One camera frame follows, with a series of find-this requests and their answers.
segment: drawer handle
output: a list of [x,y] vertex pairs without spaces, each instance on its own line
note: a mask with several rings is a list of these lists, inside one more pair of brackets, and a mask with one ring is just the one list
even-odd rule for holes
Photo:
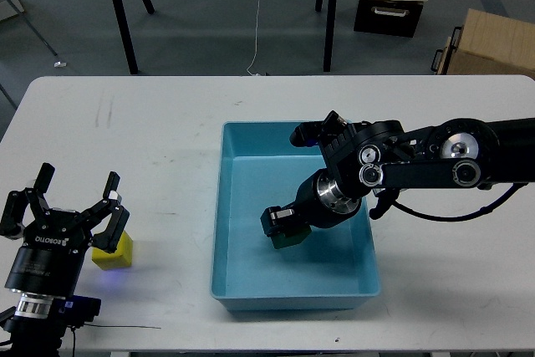
[[371,11],[381,16],[404,17],[409,15],[409,10],[399,10],[398,8],[371,8]]

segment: cable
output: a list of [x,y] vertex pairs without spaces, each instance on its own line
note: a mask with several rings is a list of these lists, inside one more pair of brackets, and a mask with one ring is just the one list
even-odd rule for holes
[[95,325],[84,324],[85,326],[94,326],[97,328],[142,328],[142,329],[161,329],[159,326],[142,326],[142,325]]
[[71,332],[73,333],[73,357],[74,357],[74,353],[76,352],[76,333],[74,332],[76,330],[76,327],[74,326],[69,326]]
[[496,208],[498,208],[501,204],[503,204],[505,201],[507,201],[509,198],[512,197],[512,195],[520,190],[522,187],[526,186],[527,183],[513,183],[512,186],[503,193],[502,196],[500,196],[497,200],[495,200],[492,204],[487,205],[486,207],[481,208],[479,211],[469,213],[467,215],[463,215],[460,217],[435,217],[433,215],[427,215],[425,213],[416,212],[410,209],[409,207],[406,207],[405,205],[399,204],[397,201],[394,201],[392,205],[401,211],[408,213],[409,215],[412,215],[413,217],[420,217],[422,219],[427,219],[428,221],[435,221],[435,222],[463,222],[463,221],[469,221],[471,219],[475,219],[477,217],[482,217],[483,215],[486,215],[488,213],[491,213]]
[[260,75],[260,74],[253,74],[249,70],[254,65],[254,62],[257,59],[257,53],[258,53],[258,15],[259,14],[260,14],[260,0],[258,0],[258,4],[257,4],[257,22],[256,22],[256,26],[254,28],[254,56],[252,57],[251,64],[249,64],[249,67],[247,67],[247,72],[250,75]]

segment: white cord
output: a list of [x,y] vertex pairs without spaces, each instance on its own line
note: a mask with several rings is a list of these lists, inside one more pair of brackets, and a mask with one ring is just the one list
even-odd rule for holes
[[260,14],[260,0],[258,0],[258,5],[257,5],[257,22],[256,22],[256,26],[254,28],[254,56],[252,57],[252,62],[251,64],[249,64],[249,67],[247,67],[247,72],[250,74],[250,75],[260,75],[258,73],[256,74],[253,74],[251,73],[251,71],[249,71],[249,69],[254,65],[254,61],[257,59],[257,52],[258,52],[258,15]]

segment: robot logo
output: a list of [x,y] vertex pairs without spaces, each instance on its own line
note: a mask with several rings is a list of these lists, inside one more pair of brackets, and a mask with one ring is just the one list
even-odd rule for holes
[[68,238],[51,238],[51,237],[41,237],[36,236],[35,237],[36,242],[43,242],[45,244],[55,244],[55,245],[61,245],[65,247],[67,245],[67,242],[69,241]]

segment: blue plastic container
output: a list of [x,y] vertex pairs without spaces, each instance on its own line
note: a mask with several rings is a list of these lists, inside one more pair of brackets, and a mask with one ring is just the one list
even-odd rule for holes
[[365,202],[336,227],[313,227],[297,246],[275,250],[264,235],[264,209],[293,201],[324,167],[318,147],[289,143],[296,125],[223,128],[211,294],[229,310],[354,309],[380,292]]

